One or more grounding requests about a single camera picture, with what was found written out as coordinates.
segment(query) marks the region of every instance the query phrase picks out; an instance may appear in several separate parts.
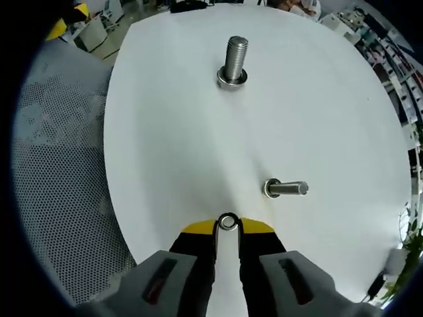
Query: floor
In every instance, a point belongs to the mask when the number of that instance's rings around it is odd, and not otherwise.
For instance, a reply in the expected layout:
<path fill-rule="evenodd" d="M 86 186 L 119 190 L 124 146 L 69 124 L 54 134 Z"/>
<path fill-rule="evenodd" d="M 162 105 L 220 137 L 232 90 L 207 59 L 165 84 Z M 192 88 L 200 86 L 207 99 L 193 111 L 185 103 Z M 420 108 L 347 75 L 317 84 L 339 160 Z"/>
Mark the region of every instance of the floor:
<path fill-rule="evenodd" d="M 120 46 L 131 24 L 159 13 L 152 4 L 140 7 L 137 1 L 126 3 L 123 9 L 124 16 L 118 21 L 119 25 L 114 30 L 108 31 L 108 37 L 103 44 L 91 52 L 111 66 L 118 57 Z"/>

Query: yellow object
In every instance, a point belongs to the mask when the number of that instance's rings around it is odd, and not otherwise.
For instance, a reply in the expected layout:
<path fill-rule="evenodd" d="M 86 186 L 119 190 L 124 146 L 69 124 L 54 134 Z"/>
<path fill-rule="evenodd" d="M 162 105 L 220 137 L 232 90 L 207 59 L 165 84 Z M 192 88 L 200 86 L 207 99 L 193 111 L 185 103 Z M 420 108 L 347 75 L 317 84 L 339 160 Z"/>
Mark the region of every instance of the yellow object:
<path fill-rule="evenodd" d="M 271 226 L 268 226 L 261 221 L 252 220 L 248 218 L 241 218 L 243 223 L 244 233 L 272 233 L 274 232 Z"/>
<path fill-rule="evenodd" d="M 210 219 L 205 221 L 200 221 L 199 223 L 192 223 L 187 226 L 183 233 L 194 233 L 194 234 L 213 234 L 214 225 L 216 220 Z"/>
<path fill-rule="evenodd" d="M 89 17 L 88 6 L 85 3 L 77 5 L 76 7 L 72 8 L 72 10 L 79 10 L 81 11 L 87 18 Z M 67 26 L 65 21 L 61 18 L 58 22 L 54 25 L 53 29 L 47 35 L 46 41 L 53 40 L 65 34 L 67 30 Z"/>
<path fill-rule="evenodd" d="M 53 40 L 58 38 L 61 35 L 64 35 L 66 32 L 66 24 L 65 21 L 61 18 L 58 22 L 54 25 L 52 31 L 47 35 L 46 41 Z"/>
<path fill-rule="evenodd" d="M 80 5 L 77 5 L 74 9 L 80 10 L 88 18 L 89 12 L 88 12 L 88 5 L 87 4 L 81 3 Z"/>

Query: white tabletop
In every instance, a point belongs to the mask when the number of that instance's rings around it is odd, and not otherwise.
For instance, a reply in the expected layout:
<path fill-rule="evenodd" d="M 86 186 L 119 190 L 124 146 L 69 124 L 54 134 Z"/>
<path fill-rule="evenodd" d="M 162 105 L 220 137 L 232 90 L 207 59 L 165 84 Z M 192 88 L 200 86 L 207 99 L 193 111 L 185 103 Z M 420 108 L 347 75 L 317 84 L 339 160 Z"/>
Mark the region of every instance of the white tabletop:
<path fill-rule="evenodd" d="M 227 92 L 216 72 L 233 35 L 249 40 L 249 79 Z M 397 244 L 410 199 L 401 126 L 371 67 L 325 26 L 266 7 L 133 24 L 110 80 L 104 155 L 137 263 L 186 225 L 232 211 L 273 226 L 352 300 Z M 269 200 L 260 187 L 272 177 L 304 180 L 309 193 Z M 217 256 L 208 316 L 246 316 L 236 233 L 220 234 Z"/>

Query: perforated metal panel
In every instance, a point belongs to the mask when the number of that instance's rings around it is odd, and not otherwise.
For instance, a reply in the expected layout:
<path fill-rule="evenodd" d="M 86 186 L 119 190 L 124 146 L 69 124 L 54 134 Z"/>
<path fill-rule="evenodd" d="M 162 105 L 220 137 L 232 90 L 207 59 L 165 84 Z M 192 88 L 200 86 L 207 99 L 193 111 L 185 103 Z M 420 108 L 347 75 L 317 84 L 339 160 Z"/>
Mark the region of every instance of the perforated metal panel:
<path fill-rule="evenodd" d="M 46 42 L 22 87 L 12 169 L 25 232 L 74 303 L 101 297 L 135 266 L 114 216 L 104 168 L 111 68 Z"/>

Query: hex bolt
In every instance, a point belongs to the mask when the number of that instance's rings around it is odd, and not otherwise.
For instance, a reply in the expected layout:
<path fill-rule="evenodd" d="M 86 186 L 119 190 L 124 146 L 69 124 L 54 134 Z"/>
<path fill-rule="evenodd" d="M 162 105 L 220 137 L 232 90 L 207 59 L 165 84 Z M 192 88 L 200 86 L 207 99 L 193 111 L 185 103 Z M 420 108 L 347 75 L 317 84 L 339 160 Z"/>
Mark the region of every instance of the hex bolt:
<path fill-rule="evenodd" d="M 243 69 L 249 41 L 240 36 L 232 36 L 226 49 L 225 65 L 217 72 L 217 83 L 222 89 L 236 90 L 247 81 Z"/>
<path fill-rule="evenodd" d="M 276 178 L 265 181 L 263 193 L 269 198 L 277 198 L 280 195 L 305 195 L 309 190 L 306 182 L 281 183 Z"/>

